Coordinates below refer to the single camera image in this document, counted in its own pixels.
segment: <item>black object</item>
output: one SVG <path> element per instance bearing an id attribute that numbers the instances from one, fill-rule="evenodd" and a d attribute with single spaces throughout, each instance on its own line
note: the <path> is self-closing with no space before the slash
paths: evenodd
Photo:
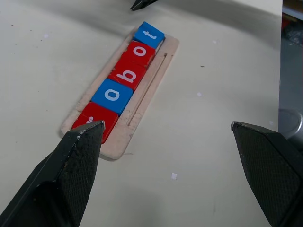
<path id="1" fill-rule="evenodd" d="M 282 35 L 291 42 L 303 47 L 303 22 L 301 20 L 290 22 L 283 30 Z"/>
<path id="2" fill-rule="evenodd" d="M 65 134 L 0 216 L 0 227 L 77 227 L 93 186 L 103 122 Z"/>
<path id="3" fill-rule="evenodd" d="M 280 133 L 233 122 L 246 179 L 272 227 L 303 227 L 303 155 Z"/>
<path id="4" fill-rule="evenodd" d="M 156 1 L 158 1 L 158 0 L 136 0 L 134 2 L 133 6 L 131 7 L 131 10 L 136 11 L 139 9 L 143 9 Z"/>

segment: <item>gray metal object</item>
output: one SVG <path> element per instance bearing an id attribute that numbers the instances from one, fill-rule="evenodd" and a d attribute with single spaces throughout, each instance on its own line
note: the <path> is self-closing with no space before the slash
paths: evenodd
<path id="1" fill-rule="evenodd" d="M 279 109 L 279 132 L 297 149 L 303 150 L 303 116 L 297 110 Z"/>

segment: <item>letter o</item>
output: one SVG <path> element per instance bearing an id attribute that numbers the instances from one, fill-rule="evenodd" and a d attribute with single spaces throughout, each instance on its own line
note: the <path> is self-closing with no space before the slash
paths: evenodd
<path id="1" fill-rule="evenodd" d="M 142 57 L 142 56 L 144 56 L 146 54 L 146 49 L 144 49 L 141 46 L 136 46 L 134 48 L 134 54 L 137 55 L 137 56 L 139 56 L 139 57 Z"/>

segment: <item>blue letter block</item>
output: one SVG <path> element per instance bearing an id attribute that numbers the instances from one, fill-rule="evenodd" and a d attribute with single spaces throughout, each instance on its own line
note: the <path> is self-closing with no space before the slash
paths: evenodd
<path id="1" fill-rule="evenodd" d="M 110 79 L 105 79 L 91 101 L 116 112 L 120 116 L 132 94 L 133 90 L 131 88 Z"/>
<path id="2" fill-rule="evenodd" d="M 160 42 L 164 39 L 164 33 L 154 28 L 150 24 L 143 22 L 134 35 L 134 40 L 144 43 L 157 49 Z"/>

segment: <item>letter block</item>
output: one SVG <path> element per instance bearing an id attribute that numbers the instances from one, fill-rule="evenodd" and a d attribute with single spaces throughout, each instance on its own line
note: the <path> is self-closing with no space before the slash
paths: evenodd
<path id="1" fill-rule="evenodd" d="M 130 87 L 135 91 L 145 72 L 146 69 L 144 67 L 128 61 L 127 58 L 121 58 L 110 72 L 108 79 Z"/>
<path id="2" fill-rule="evenodd" d="M 132 94 L 131 88 L 110 79 L 105 79 L 91 98 L 91 101 L 114 111 L 120 116 Z"/>
<path id="3" fill-rule="evenodd" d="M 146 22 L 143 22 L 140 25 L 138 31 L 134 35 L 134 40 L 140 41 L 154 49 L 157 49 L 163 39 L 164 33 Z"/>
<path id="4" fill-rule="evenodd" d="M 147 68 L 153 60 L 156 50 L 141 42 L 132 40 L 126 51 L 122 54 L 120 61 L 131 61 Z"/>
<path id="5" fill-rule="evenodd" d="M 118 120 L 118 114 L 110 111 L 100 105 L 90 102 L 84 108 L 78 119 L 72 125 L 72 129 L 78 127 L 79 125 L 95 122 L 95 121 L 105 121 L 105 130 L 103 132 L 102 143 L 106 141 L 110 132 L 112 131 L 114 125 Z"/>

